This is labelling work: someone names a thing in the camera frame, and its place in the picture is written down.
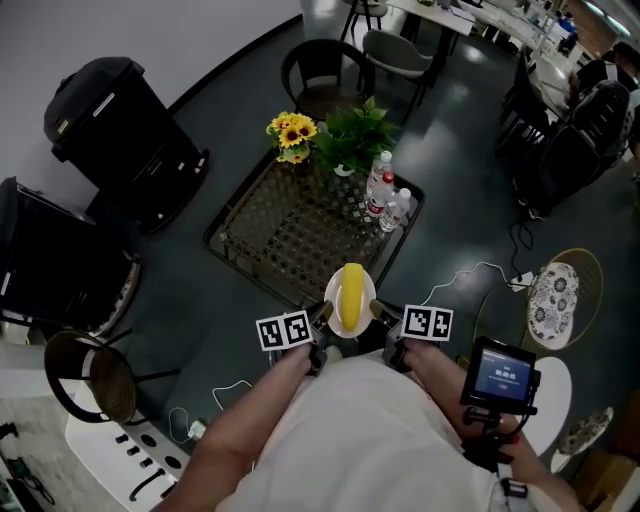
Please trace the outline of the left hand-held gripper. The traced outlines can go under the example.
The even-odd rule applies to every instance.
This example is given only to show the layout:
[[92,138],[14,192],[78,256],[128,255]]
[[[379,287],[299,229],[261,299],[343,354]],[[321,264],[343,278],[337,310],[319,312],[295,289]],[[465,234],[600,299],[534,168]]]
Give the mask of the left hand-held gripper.
[[330,300],[318,302],[307,310],[285,313],[256,321],[261,350],[273,366],[291,349],[309,346],[308,375],[318,375],[326,362],[326,328],[333,314]]

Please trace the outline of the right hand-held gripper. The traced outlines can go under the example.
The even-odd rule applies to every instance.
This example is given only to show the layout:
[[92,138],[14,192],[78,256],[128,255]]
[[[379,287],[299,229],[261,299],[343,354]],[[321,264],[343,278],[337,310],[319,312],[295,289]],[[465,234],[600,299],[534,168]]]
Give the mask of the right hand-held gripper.
[[436,347],[450,339],[454,318],[454,311],[451,309],[406,305],[403,310],[379,299],[371,300],[369,308],[374,319],[390,327],[382,359],[388,367],[400,373],[410,371],[404,363],[407,339],[427,342]]

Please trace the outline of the white oval plate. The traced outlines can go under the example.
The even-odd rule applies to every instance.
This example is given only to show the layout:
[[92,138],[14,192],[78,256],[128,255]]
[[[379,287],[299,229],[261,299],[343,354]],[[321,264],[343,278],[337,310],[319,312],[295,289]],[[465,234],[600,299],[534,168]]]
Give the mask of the white oval plate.
[[356,338],[373,320],[370,303],[376,299],[374,283],[359,263],[347,263],[334,273],[324,299],[333,306],[328,325],[337,336]]

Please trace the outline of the yellow banana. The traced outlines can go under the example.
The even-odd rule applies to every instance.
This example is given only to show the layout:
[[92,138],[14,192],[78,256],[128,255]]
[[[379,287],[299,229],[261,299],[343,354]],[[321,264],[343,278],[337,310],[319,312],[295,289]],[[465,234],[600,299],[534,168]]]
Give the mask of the yellow banana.
[[359,263],[347,263],[343,268],[341,288],[341,322],[345,330],[353,331],[359,322],[364,268]]

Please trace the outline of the person's left forearm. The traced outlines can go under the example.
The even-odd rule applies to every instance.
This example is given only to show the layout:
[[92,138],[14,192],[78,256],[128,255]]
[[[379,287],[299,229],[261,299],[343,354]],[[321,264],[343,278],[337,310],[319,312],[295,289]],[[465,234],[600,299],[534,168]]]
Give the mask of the person's left forearm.
[[215,512],[232,495],[311,368],[310,346],[286,352],[209,425],[175,488],[152,512]]

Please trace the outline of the person's right forearm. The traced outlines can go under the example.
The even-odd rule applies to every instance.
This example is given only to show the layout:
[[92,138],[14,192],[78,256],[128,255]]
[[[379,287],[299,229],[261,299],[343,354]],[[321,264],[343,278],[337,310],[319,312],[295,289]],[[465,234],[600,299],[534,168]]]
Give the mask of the person's right forearm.
[[[466,380],[466,372],[435,346],[420,340],[404,342],[404,363],[412,369],[425,392],[442,410],[457,435],[466,440],[480,435],[479,425],[463,422],[465,407],[460,403]],[[547,472],[525,436],[512,444],[505,444],[501,451],[512,457],[512,477],[538,489],[548,496],[561,512],[580,512],[579,503],[572,488],[561,478]]]

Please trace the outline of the black wicker coffee table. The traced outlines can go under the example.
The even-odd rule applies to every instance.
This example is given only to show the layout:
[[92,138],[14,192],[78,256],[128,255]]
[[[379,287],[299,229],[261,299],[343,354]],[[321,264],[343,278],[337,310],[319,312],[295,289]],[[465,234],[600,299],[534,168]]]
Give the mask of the black wicker coffee table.
[[366,212],[366,178],[340,177],[316,162],[305,170],[267,153],[206,229],[208,250],[235,271],[292,307],[320,301],[336,271],[361,264],[380,287],[424,204],[423,191],[401,176],[411,193],[400,225],[383,231]]

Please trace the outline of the white-capped water bottle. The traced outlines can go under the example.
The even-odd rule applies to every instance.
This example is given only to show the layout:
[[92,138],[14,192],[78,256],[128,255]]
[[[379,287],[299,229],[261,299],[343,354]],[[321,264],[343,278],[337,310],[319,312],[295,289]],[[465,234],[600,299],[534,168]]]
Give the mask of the white-capped water bottle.
[[409,212],[411,197],[408,188],[401,188],[392,194],[379,218],[379,226],[383,232],[392,232],[399,226],[400,221]]
[[392,153],[390,151],[382,151],[380,155],[374,159],[367,181],[367,198],[383,172],[391,171],[391,160]]

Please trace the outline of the person's white shirt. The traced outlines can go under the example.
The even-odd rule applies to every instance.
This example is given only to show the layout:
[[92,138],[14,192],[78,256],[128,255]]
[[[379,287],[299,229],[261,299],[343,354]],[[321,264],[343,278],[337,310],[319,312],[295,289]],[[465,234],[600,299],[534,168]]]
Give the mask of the person's white shirt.
[[216,512],[488,512],[494,474],[413,380],[374,356],[304,382]]

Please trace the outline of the floral seat cushion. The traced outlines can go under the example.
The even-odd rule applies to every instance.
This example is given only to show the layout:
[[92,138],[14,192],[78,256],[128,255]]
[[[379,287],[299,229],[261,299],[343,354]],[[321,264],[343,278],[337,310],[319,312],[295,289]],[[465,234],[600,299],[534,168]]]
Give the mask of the floral seat cushion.
[[578,302],[579,277],[563,262],[549,263],[531,289],[527,325],[533,339],[542,346],[559,350],[568,344]]

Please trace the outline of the green potted plant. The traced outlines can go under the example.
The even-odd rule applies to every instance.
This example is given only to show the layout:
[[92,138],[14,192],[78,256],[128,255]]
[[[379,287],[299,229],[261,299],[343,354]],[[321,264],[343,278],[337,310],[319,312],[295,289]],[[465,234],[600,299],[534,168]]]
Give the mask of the green potted plant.
[[337,109],[326,116],[312,143],[331,169],[342,165],[346,171],[369,172],[374,160],[395,143],[396,126],[386,114],[373,96],[360,107]]

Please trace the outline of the sunflower bouquet in pot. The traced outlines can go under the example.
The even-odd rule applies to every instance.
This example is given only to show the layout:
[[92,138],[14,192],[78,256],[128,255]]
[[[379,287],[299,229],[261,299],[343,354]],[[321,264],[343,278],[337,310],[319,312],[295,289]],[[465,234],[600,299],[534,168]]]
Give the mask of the sunflower bouquet in pot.
[[281,112],[265,128],[280,163],[299,164],[310,155],[311,141],[318,133],[316,123],[300,113]]

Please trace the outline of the white round side table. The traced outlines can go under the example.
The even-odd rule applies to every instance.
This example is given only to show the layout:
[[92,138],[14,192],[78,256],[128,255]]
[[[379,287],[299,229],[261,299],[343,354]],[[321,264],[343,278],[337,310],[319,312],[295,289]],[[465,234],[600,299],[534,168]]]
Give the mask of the white round side table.
[[537,455],[543,454],[560,434],[572,400],[572,378],[567,365],[556,357],[544,357],[535,363],[541,373],[532,416],[522,431]]

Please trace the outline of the black wicker stool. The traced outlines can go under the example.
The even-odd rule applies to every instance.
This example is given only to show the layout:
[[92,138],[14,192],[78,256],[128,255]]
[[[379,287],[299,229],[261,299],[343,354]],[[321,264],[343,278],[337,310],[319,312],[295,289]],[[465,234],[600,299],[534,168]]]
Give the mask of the black wicker stool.
[[[136,376],[125,357],[113,347],[125,331],[116,337],[101,341],[84,332],[63,330],[46,343],[44,369],[53,395],[74,418],[89,424],[116,422],[134,426],[137,410],[138,385],[180,374],[178,369]],[[65,380],[83,381],[91,391],[99,408],[91,412],[77,405],[62,384]]]

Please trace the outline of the floral cushioned chair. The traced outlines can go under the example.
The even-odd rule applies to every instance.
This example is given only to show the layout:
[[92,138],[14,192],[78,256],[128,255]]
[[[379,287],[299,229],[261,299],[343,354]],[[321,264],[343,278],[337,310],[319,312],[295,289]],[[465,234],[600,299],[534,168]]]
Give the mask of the floral cushioned chair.
[[552,455],[550,469],[560,472],[576,455],[582,453],[606,431],[614,416],[614,409],[607,407],[584,417],[558,440]]

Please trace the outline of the grey upholstered chair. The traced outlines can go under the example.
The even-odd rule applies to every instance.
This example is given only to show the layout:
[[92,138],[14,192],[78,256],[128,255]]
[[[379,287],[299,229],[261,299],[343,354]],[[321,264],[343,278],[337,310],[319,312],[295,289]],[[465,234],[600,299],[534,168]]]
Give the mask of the grey upholstered chair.
[[348,15],[341,33],[340,40],[346,37],[347,30],[354,30],[355,24],[360,16],[365,17],[367,28],[371,29],[371,20],[375,19],[377,27],[381,29],[381,20],[388,12],[385,0],[343,0],[348,6]]
[[415,106],[420,106],[427,87],[427,78],[434,62],[433,56],[421,54],[407,39],[379,29],[368,31],[362,40],[365,57],[386,73],[402,77],[415,85],[414,93],[404,114],[404,125]]

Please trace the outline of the black round-back chair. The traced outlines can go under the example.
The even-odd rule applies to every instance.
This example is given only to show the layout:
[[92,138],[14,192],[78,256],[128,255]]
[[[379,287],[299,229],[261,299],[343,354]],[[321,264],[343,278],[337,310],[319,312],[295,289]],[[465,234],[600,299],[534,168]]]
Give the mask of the black round-back chair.
[[[356,84],[343,83],[345,62],[356,68]],[[307,40],[293,48],[280,68],[285,92],[297,113],[325,121],[339,109],[363,107],[373,95],[375,70],[365,54],[344,41]]]

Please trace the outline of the white cabinet with holes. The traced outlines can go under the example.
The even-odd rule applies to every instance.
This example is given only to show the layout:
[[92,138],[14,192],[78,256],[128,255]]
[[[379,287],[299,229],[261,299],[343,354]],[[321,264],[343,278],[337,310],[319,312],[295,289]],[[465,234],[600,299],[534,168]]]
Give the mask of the white cabinet with holes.
[[149,512],[173,489],[189,456],[150,423],[68,419],[65,438],[92,476],[129,512]]

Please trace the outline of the dark long table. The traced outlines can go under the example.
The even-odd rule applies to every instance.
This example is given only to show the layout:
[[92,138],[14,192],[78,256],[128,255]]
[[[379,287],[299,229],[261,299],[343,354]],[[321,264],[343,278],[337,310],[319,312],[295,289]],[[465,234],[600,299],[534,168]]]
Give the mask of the dark long table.
[[542,57],[530,59],[528,52],[522,51],[513,84],[503,100],[496,154],[507,152],[510,146],[527,147],[544,139],[565,115],[568,95],[568,80],[553,63]]

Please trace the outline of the cardboard box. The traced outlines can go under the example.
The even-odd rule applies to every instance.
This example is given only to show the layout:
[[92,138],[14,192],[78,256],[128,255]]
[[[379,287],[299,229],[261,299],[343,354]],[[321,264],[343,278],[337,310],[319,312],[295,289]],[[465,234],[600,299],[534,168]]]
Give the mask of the cardboard box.
[[640,499],[640,465],[624,455],[595,448],[571,486],[580,512],[631,512]]

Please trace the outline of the white square table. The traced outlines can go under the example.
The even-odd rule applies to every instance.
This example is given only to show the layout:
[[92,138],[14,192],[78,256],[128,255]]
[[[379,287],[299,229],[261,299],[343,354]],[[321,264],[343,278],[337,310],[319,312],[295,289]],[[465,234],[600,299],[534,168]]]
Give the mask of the white square table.
[[468,12],[456,8],[443,8],[436,3],[427,6],[418,0],[386,0],[388,6],[398,8],[407,14],[400,35],[413,41],[419,30],[421,20],[426,20],[440,27],[440,37],[433,62],[427,72],[427,81],[433,86],[446,65],[450,46],[455,36],[468,36],[471,33],[475,18]]

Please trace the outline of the black monitor mount clamp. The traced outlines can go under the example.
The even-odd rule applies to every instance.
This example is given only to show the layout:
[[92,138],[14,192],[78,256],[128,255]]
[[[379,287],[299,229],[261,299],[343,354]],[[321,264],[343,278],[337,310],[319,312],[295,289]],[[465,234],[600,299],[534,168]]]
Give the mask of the black monitor mount clamp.
[[482,423],[483,428],[479,436],[462,442],[463,456],[473,464],[497,473],[500,465],[510,465],[513,460],[512,456],[501,451],[502,446],[517,442],[519,432],[528,419],[537,413],[536,407],[527,406],[518,425],[512,431],[502,433],[498,431],[502,422],[502,416],[498,412],[483,413],[475,407],[468,406],[463,414],[463,423],[467,426]]

